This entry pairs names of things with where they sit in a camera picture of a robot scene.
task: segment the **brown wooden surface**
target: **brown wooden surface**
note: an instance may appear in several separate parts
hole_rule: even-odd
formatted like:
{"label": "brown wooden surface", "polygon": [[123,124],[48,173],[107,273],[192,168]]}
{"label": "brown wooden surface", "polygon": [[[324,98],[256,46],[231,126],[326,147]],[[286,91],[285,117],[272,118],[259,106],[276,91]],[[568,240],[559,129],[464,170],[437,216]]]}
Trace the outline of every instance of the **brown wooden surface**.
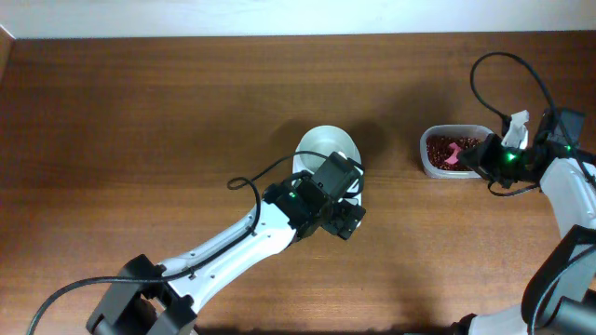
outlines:
{"label": "brown wooden surface", "polygon": [[[430,126],[498,129],[468,85],[472,62],[498,49],[588,113],[583,148],[596,151],[596,33],[16,42],[0,89],[2,333],[22,334],[69,282],[140,253],[177,255],[236,222],[253,198],[225,182],[321,124],[360,149],[363,224],[348,242],[321,230],[249,269],[201,311],[201,327],[446,325],[518,303],[559,240],[547,198],[431,180],[418,149]],[[486,100],[527,109],[535,130],[546,103],[522,67],[490,60],[478,76]],[[106,288],[60,299],[38,334],[84,334]]]}
{"label": "brown wooden surface", "polygon": [[8,55],[10,55],[13,41],[13,38],[0,26],[0,82],[7,67]]}

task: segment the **wooden table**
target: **wooden table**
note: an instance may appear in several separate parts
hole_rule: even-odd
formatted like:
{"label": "wooden table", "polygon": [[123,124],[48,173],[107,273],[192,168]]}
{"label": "wooden table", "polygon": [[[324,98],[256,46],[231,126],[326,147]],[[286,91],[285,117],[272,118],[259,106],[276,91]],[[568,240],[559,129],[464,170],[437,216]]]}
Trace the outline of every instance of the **wooden table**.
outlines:
{"label": "wooden table", "polygon": [[[201,327],[417,328],[519,303],[559,240],[547,198],[431,180],[419,158],[428,127],[500,131],[468,76],[501,49],[588,114],[582,145],[596,151],[596,33],[17,41],[0,88],[2,333],[24,333],[69,282],[141,253],[177,255],[236,222],[253,197],[225,182],[322,124],[360,149],[363,224],[348,242],[320,230],[249,269],[201,311]],[[536,129],[546,102],[521,66],[489,60],[478,86],[506,114],[530,111]],[[37,334],[85,334],[106,289],[63,297]]]}

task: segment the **white arm segment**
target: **white arm segment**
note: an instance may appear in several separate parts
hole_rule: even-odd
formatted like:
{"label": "white arm segment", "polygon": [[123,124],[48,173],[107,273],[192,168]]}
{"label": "white arm segment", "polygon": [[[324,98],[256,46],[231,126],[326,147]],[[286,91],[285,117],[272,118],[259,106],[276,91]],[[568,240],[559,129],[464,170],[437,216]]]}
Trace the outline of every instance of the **white arm segment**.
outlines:
{"label": "white arm segment", "polygon": [[[231,241],[247,232],[251,226],[255,208],[236,224],[211,240],[184,254],[162,261],[166,267],[163,275],[174,275],[214,254]],[[296,231],[289,226],[288,217],[276,205],[261,203],[261,218],[255,233],[249,235],[215,260],[209,262],[189,277],[169,282],[180,296],[193,298],[195,313],[232,280],[242,275],[258,261],[278,254],[293,240]]]}
{"label": "white arm segment", "polygon": [[[596,167],[586,164],[592,175]],[[586,182],[575,159],[555,159],[540,180],[557,218],[561,237],[575,225],[596,229],[596,190]],[[468,335],[527,335],[520,305],[472,319]]]}

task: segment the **pink object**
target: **pink object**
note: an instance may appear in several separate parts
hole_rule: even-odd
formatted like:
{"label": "pink object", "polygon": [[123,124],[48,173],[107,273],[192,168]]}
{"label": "pink object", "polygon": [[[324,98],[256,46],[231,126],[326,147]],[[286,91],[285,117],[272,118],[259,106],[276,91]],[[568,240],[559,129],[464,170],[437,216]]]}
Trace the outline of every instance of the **pink object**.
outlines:
{"label": "pink object", "polygon": [[459,154],[460,151],[462,151],[462,148],[460,148],[459,146],[457,146],[457,144],[455,144],[455,142],[449,144],[449,147],[454,149],[454,153],[451,155],[451,157],[445,159],[445,163],[449,164],[449,165],[453,165],[456,164],[458,162],[457,160],[457,154]]}

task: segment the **wire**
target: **wire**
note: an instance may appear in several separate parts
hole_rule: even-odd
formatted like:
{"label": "wire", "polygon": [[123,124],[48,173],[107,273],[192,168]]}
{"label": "wire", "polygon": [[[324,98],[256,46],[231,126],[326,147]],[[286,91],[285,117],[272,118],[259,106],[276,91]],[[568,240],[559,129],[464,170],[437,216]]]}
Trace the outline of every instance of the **wire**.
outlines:
{"label": "wire", "polygon": [[536,305],[536,308],[534,309],[534,313],[532,314],[532,318],[530,319],[530,323],[528,324],[528,333],[530,335],[535,335],[535,327],[536,327],[536,319],[538,318],[538,311],[540,310],[540,306],[542,305],[542,302],[544,301],[544,299],[547,298],[547,295],[552,290],[552,288],[559,282],[559,279],[561,279],[561,277],[567,271],[569,271],[569,269],[574,267],[574,265],[578,264],[584,258],[592,255],[594,252],[596,252],[596,246],[592,246],[592,247],[587,248],[586,250],[578,253],[577,256],[573,257],[569,262],[567,262],[565,267],[563,267],[559,271],[557,276],[550,281],[549,285],[547,286],[547,289],[545,289],[545,291],[540,296],[540,300],[538,300],[538,304]]}
{"label": "wire", "polygon": [[470,74],[469,74],[469,83],[470,83],[472,92],[474,93],[474,96],[476,97],[476,99],[478,99],[478,101],[481,104],[483,104],[486,108],[488,108],[490,111],[499,115],[501,117],[501,119],[503,119],[504,122],[508,122],[510,120],[510,118],[511,118],[510,116],[507,116],[507,115],[499,112],[495,107],[490,105],[488,102],[486,102],[482,98],[482,96],[480,95],[480,93],[478,93],[478,90],[476,89],[476,84],[474,83],[474,74],[476,72],[476,68],[478,67],[478,65],[480,65],[480,63],[483,60],[486,60],[487,58],[492,57],[492,56],[503,56],[503,57],[511,58],[511,59],[515,60],[516,62],[518,62],[519,64],[523,65],[530,72],[530,74],[532,75],[534,80],[540,86],[540,89],[542,90],[542,93],[544,94],[544,97],[547,100],[547,103],[549,104],[550,110],[553,111],[555,117],[557,118],[557,124],[561,127],[561,132],[562,132],[563,136],[565,137],[565,141],[567,141],[567,144],[569,145],[572,157],[577,161],[577,164],[579,165],[579,168],[581,169],[582,173],[586,177],[586,180],[589,182],[589,184],[592,185],[592,187],[596,191],[596,179],[594,178],[594,176],[589,174],[588,169],[586,168],[586,165],[584,164],[584,162],[581,159],[579,159],[579,156],[577,154],[576,144],[571,140],[571,137],[569,136],[569,132],[567,131],[567,127],[565,126],[564,122],[561,119],[561,114],[560,114],[561,111],[559,109],[557,109],[557,107],[555,106],[555,102],[554,102],[552,96],[550,95],[550,92],[547,89],[547,86],[545,85],[544,81],[540,78],[538,73],[534,70],[534,68],[527,61],[525,61],[524,59],[522,59],[521,57],[519,57],[517,55],[508,53],[508,52],[504,52],[504,51],[489,52],[486,55],[480,57],[472,65],[472,70],[470,71]]}
{"label": "wire", "polygon": [[[241,236],[239,236],[238,238],[236,238],[235,240],[233,240],[232,242],[230,242],[223,248],[217,250],[217,252],[210,255],[207,259],[200,261],[199,263],[197,263],[193,266],[190,266],[188,269],[183,270],[183,271],[179,272],[178,274],[165,275],[165,276],[162,276],[159,278],[155,278],[155,277],[142,278],[142,277],[127,277],[127,276],[100,276],[100,277],[92,277],[92,278],[81,279],[81,280],[75,281],[74,283],[68,284],[67,286],[60,288],[56,292],[52,293],[52,295],[50,295],[44,301],[44,303],[42,303],[42,305],[39,307],[39,309],[35,313],[34,317],[32,318],[31,323],[29,324],[29,327],[27,328],[26,334],[33,335],[35,332],[35,329],[37,328],[37,325],[39,324],[39,320],[44,315],[44,313],[47,311],[49,306],[52,303],[54,303],[59,297],[63,296],[64,294],[66,294],[74,289],[82,288],[82,287],[85,287],[88,285],[95,285],[95,284],[163,284],[163,283],[170,282],[172,280],[183,278],[188,275],[192,275],[196,270],[202,268],[203,266],[207,265],[211,261],[220,257],[227,250],[229,250],[233,246],[237,245],[243,239],[245,239],[250,234],[252,234],[252,232],[254,232],[254,229],[256,228],[257,224],[259,223],[259,219],[261,218],[261,196],[259,195],[259,190],[257,189],[256,185],[254,184],[254,181],[261,178],[265,173],[269,172],[272,168],[276,167],[279,163],[283,162],[286,159],[292,158],[292,157],[296,156],[297,154],[312,154],[312,155],[315,155],[315,156],[318,156],[321,158],[327,158],[326,155],[315,153],[315,152],[308,152],[308,151],[296,152],[296,153],[293,153],[293,154],[290,154],[290,155],[280,158],[274,164],[267,167],[263,172],[259,173],[258,175],[256,175],[255,177],[253,177],[250,180],[245,177],[236,177],[227,183],[228,190],[233,190],[233,191],[238,190],[246,185],[249,185],[251,187],[251,189],[254,193],[254,198],[255,198],[255,202],[256,202],[256,209],[254,212],[254,220],[252,221],[251,226],[248,227],[247,231],[244,234],[242,234]],[[232,185],[234,182],[238,182],[238,181],[244,181],[244,182],[237,186]]]}
{"label": "wire", "polygon": [[495,192],[495,191],[493,191],[493,190],[491,189],[491,187],[493,187],[493,184],[494,184],[494,181],[491,181],[491,182],[489,182],[489,183],[488,183],[488,191],[489,191],[489,192],[490,192],[492,195],[496,195],[496,196],[504,196],[504,197],[507,197],[507,196],[514,196],[514,195],[519,195],[519,194],[524,194],[524,193],[526,193],[526,192],[532,191],[532,190],[534,190],[534,189],[536,189],[536,188],[540,187],[540,184],[537,184],[537,183],[536,183],[536,184],[532,184],[532,185],[529,185],[529,186],[523,187],[523,188],[521,188],[521,189],[519,189],[519,190],[515,190],[515,191],[509,192],[509,193],[502,194],[502,193],[499,193],[499,192]]}

